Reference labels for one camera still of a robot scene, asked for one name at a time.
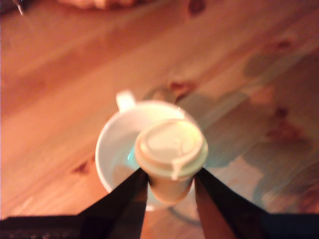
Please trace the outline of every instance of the white mug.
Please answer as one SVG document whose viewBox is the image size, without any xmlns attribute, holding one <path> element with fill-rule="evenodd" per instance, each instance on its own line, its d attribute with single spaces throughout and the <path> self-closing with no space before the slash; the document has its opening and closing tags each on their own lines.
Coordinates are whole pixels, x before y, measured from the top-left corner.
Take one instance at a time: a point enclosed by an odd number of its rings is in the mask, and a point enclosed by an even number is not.
<svg viewBox="0 0 319 239">
<path fill-rule="evenodd" d="M 116 102 L 119 111 L 104 125 L 95 150 L 98 176 L 109 193 L 140 167 L 134 157 L 134 144 L 142 130 L 165 119 L 196 124 L 180 107 L 163 101 L 136 102 L 130 91 L 118 93 Z M 149 188 L 147 211 L 168 206 L 157 200 Z"/>
</svg>

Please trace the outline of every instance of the black object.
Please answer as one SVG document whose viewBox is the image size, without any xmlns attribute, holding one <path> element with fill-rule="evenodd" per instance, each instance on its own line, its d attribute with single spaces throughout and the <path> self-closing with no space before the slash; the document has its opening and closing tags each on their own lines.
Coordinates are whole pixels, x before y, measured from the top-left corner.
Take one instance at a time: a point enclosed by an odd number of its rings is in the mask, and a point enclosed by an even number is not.
<svg viewBox="0 0 319 239">
<path fill-rule="evenodd" d="M 319 215 L 269 214 L 204 168 L 194 180 L 206 239 L 216 238 L 220 230 L 227 231 L 224 238 L 319 239 Z M 12 217 L 0 221 L 0 239 L 140 238 L 147 185 L 147 174 L 138 169 L 109 195 L 78 215 Z"/>
</svg>

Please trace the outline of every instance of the wood knot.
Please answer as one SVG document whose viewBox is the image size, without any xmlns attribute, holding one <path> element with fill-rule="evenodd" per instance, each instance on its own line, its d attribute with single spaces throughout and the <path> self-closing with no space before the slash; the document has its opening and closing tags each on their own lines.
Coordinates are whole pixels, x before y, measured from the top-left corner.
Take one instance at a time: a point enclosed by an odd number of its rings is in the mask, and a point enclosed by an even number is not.
<svg viewBox="0 0 319 239">
<path fill-rule="evenodd" d="M 275 142 L 296 142 L 303 139 L 304 131 L 284 119 L 275 128 L 267 132 L 266 137 Z"/>
<path fill-rule="evenodd" d="M 190 0 L 188 4 L 188 12 L 191 16 L 199 15 L 205 8 L 205 0 Z"/>
<path fill-rule="evenodd" d="M 95 157 L 93 156 L 90 160 L 86 160 L 79 166 L 74 168 L 71 173 L 86 175 L 89 174 L 91 165 L 95 163 Z"/>
<path fill-rule="evenodd" d="M 194 82 L 186 81 L 186 82 L 170 82 L 168 84 L 168 88 L 175 95 L 175 103 L 178 103 L 188 94 L 196 89 L 197 85 Z"/>
<path fill-rule="evenodd" d="M 319 186 L 306 190 L 298 201 L 299 213 L 319 213 Z"/>
<path fill-rule="evenodd" d="M 290 36 L 276 39 L 266 44 L 264 50 L 269 53 L 287 53 L 297 48 L 297 37 Z"/>
</svg>

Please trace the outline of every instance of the mug handle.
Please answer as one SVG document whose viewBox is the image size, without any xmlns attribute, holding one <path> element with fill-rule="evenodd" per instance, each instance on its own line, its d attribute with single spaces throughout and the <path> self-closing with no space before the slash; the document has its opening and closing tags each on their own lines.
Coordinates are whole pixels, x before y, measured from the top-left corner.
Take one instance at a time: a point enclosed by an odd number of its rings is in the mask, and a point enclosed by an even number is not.
<svg viewBox="0 0 319 239">
<path fill-rule="evenodd" d="M 116 94 L 116 104 L 120 112 L 124 112 L 136 105 L 136 100 L 131 91 L 121 91 Z"/>
</svg>

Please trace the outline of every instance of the table surface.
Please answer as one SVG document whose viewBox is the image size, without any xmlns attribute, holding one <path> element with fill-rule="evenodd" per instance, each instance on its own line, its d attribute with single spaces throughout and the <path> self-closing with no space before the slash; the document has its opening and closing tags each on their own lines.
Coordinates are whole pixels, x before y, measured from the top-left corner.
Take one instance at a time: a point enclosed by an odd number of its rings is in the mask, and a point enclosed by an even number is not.
<svg viewBox="0 0 319 239">
<path fill-rule="evenodd" d="M 214 175 L 295 212 L 319 175 L 318 23 L 316 0 L 207 0 L 196 14 L 185 0 L 48 0 L 1 16 L 1 218 L 76 214 L 107 194 L 95 145 L 125 89 L 176 102 L 201 126 Z M 193 194 L 146 213 L 142 238 L 163 237 L 203 237 Z"/>
</svg>

